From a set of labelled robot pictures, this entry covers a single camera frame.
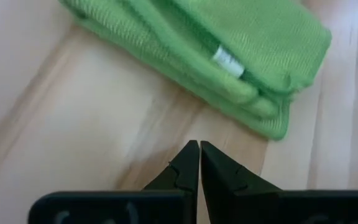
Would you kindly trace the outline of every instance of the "light wood table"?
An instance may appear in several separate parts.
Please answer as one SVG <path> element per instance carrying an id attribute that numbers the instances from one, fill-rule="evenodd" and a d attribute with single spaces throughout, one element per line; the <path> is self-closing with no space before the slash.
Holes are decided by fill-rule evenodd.
<path id="1" fill-rule="evenodd" d="M 304 4 L 333 42 L 280 142 L 72 28 L 0 129 L 0 223 L 25 223 L 32 203 L 57 190 L 141 189 L 190 139 L 283 189 L 358 189 L 358 0 Z M 202 196 L 199 206 L 208 223 Z"/>

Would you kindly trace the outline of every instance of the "folded towel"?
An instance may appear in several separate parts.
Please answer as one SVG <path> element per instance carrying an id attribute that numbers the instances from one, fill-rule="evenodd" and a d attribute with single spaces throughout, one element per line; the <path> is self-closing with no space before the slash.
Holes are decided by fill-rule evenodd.
<path id="1" fill-rule="evenodd" d="M 272 139 L 331 41 L 289 0 L 60 0 L 76 21 Z"/>

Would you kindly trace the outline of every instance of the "white label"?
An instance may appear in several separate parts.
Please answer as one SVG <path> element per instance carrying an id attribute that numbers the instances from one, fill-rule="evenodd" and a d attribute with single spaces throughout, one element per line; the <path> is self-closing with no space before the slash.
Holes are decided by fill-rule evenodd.
<path id="1" fill-rule="evenodd" d="M 232 55 L 223 49 L 220 45 L 216 51 L 213 60 L 215 60 L 222 68 L 226 69 L 230 74 L 239 78 L 244 73 L 244 66 L 240 64 Z"/>

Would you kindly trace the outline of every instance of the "wooden surface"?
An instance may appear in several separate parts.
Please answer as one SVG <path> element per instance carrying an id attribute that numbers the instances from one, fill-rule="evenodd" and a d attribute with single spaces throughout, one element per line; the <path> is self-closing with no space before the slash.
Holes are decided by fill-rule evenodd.
<path id="1" fill-rule="evenodd" d="M 0 0 L 0 126 L 71 24 L 57 0 Z"/>
<path id="2" fill-rule="evenodd" d="M 141 189 L 190 139 L 283 189 L 358 189 L 358 0 L 304 3 L 333 43 L 280 142 L 74 27 L 0 128 L 0 223 L 25 223 L 57 190 Z M 202 196 L 199 207 L 208 223 Z"/>

